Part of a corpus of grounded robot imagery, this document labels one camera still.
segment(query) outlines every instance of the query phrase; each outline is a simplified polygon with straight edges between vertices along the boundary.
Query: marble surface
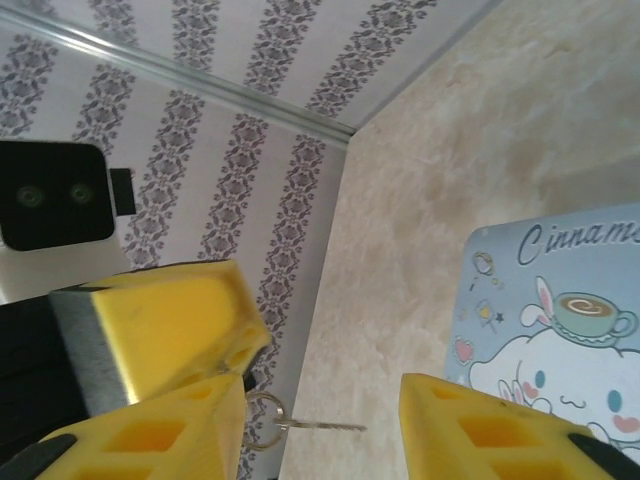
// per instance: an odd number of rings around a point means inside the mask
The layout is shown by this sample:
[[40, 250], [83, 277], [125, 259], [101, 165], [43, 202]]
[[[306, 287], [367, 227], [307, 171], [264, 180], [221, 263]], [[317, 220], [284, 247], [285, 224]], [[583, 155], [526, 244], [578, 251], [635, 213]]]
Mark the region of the marble surface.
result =
[[401, 375], [442, 375], [477, 227], [640, 200], [640, 2], [500, 5], [353, 138], [281, 479], [406, 478]]

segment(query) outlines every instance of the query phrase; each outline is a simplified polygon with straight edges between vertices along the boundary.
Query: metal key ring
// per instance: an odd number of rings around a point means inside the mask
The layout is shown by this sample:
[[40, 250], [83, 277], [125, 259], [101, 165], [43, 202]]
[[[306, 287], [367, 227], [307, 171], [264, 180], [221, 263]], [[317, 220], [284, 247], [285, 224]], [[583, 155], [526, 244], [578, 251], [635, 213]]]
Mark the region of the metal key ring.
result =
[[[247, 399], [247, 403], [254, 400], [268, 400], [272, 402], [276, 406], [276, 411], [278, 412], [278, 416], [274, 419], [276, 424], [278, 421], [287, 420], [287, 410], [284, 406], [284, 403], [282, 403], [282, 401], [280, 401], [278, 397], [271, 395], [270, 393], [267, 393], [267, 392], [249, 392], [246, 395], [246, 399]], [[266, 443], [257, 443], [257, 442], [254, 443], [242, 437], [242, 445], [246, 448], [255, 450], [257, 452], [263, 452], [268, 448], [273, 447], [276, 443], [278, 443], [284, 436], [285, 432], [289, 429], [288, 426], [285, 426], [282, 424], [279, 425], [279, 427], [280, 428], [278, 430], [278, 433]]]

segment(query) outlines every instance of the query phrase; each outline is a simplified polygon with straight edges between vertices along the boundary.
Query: coffee cup illustration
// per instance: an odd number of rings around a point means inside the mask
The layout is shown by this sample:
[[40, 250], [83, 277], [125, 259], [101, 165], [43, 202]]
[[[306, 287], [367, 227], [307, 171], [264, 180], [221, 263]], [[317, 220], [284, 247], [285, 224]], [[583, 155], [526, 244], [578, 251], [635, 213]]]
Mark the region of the coffee cup illustration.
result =
[[606, 298], [588, 293], [562, 293], [554, 300], [556, 322], [583, 337], [626, 337], [638, 328], [633, 312], [621, 311]]
[[536, 278], [539, 305], [527, 305], [521, 313], [525, 326], [540, 322], [571, 342], [588, 347], [613, 346], [638, 329], [638, 316], [620, 310], [610, 300], [583, 292], [554, 297], [542, 277]]

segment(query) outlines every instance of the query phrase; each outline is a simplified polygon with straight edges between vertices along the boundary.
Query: camera lens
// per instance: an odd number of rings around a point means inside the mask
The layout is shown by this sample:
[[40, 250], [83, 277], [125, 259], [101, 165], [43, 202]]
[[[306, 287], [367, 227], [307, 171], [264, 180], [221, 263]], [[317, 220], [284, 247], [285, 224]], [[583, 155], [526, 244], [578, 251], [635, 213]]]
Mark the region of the camera lens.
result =
[[93, 198], [93, 190], [84, 183], [76, 183], [71, 187], [71, 198], [73, 198], [74, 202], [84, 205]]
[[44, 201], [44, 193], [38, 187], [26, 185], [18, 190], [16, 199], [18, 203], [24, 207], [36, 208]]

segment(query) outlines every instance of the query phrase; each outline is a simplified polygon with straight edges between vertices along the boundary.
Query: black camera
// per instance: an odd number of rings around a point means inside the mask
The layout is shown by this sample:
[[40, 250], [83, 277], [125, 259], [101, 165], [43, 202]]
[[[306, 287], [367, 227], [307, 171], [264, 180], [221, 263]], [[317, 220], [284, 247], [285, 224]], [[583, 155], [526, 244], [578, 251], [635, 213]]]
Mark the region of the black camera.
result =
[[104, 155], [87, 144], [0, 143], [0, 227], [20, 252], [105, 240], [115, 231]]

